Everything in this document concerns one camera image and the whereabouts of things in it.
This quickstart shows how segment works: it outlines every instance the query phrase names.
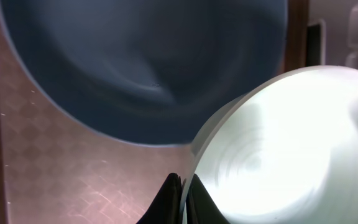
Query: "diamond pattern surface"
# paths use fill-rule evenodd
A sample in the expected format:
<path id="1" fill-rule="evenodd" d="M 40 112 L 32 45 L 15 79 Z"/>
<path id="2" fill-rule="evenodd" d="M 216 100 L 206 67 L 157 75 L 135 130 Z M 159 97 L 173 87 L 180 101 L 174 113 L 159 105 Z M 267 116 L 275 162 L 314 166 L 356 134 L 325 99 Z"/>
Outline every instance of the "diamond pattern surface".
<path id="1" fill-rule="evenodd" d="M 9 222 L 135 223 L 189 147 L 99 136 L 61 113 L 24 75 L 0 28 L 0 119 Z"/>

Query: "inside of white bowl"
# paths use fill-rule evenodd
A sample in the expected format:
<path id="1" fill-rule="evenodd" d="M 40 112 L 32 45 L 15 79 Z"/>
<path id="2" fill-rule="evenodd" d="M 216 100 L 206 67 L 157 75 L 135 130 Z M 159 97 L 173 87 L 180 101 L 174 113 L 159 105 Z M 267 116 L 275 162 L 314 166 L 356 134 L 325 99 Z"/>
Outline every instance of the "inside of white bowl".
<path id="1" fill-rule="evenodd" d="M 358 70 L 305 68 L 250 94 L 197 155 L 225 218 L 358 222 Z"/>

